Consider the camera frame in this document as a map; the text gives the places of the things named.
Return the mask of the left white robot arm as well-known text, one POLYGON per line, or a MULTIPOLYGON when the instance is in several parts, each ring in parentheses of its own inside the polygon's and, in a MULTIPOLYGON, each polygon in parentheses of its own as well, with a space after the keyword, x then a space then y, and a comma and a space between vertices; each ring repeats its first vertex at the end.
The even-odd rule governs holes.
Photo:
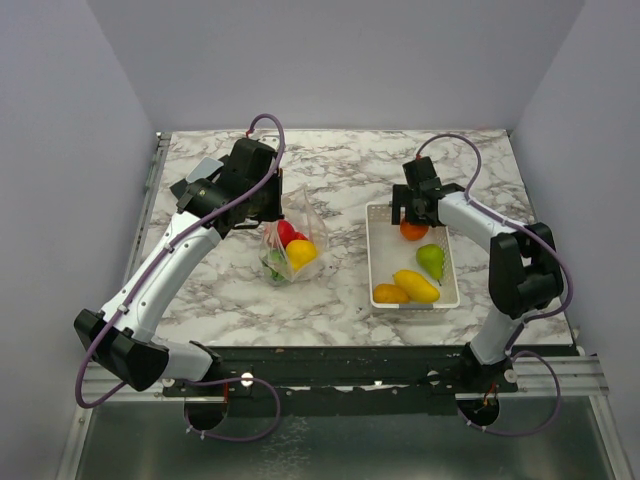
POLYGON ((213 352, 156 335, 159 321, 194 268, 233 229, 282 216, 282 172, 274 148, 249 138, 218 160, 204 159, 171 187, 176 211, 152 253, 98 311, 82 310, 74 329, 103 368, 136 391, 161 379, 186 379, 206 395, 220 385, 213 352))

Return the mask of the red apple toy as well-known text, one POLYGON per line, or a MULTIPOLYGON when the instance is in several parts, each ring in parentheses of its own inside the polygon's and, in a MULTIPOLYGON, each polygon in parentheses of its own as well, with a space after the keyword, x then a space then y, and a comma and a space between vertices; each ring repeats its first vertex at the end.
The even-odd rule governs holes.
POLYGON ((308 240, 308 238, 302 232, 296 230, 294 226, 287 220, 279 220, 277 222, 276 231, 280 243, 284 248, 286 248, 294 240, 308 240))

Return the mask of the clear zip top bag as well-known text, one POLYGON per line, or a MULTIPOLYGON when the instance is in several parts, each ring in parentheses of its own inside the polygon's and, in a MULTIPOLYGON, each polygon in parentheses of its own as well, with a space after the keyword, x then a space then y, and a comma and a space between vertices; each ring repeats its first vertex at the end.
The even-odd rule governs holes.
POLYGON ((328 247, 327 227, 306 185, 284 194, 281 204, 284 217, 265 226, 258 253, 264 280, 275 286, 318 275, 328 247))

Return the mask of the yellow lemon toy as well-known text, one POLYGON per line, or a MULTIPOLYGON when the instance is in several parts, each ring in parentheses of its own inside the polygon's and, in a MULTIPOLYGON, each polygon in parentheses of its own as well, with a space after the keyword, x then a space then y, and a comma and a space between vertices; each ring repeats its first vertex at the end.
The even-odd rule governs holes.
POLYGON ((440 299, 440 291, 415 271, 399 270, 393 280, 414 302, 432 304, 440 299))

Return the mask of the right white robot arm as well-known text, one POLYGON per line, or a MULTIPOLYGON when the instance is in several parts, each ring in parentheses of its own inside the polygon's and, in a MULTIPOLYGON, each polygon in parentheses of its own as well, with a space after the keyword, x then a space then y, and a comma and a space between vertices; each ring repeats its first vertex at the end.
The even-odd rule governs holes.
POLYGON ((405 218, 413 225, 452 227, 489 255, 489 316, 467 349, 473 358, 459 367, 461 383, 481 391, 496 376, 493 365, 526 319, 545 309, 564 291, 564 279, 548 226, 510 220, 475 202, 456 183, 444 184, 430 158, 402 165, 406 182, 392 187, 391 223, 405 218))

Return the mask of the orange fruit toy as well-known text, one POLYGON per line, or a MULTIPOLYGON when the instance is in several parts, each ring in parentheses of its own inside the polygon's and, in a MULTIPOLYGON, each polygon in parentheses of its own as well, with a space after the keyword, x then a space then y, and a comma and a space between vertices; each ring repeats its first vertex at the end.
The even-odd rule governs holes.
POLYGON ((408 222, 406 219, 401 221, 399 229, 401 235, 408 241, 421 240, 429 232, 429 226, 414 225, 408 222))

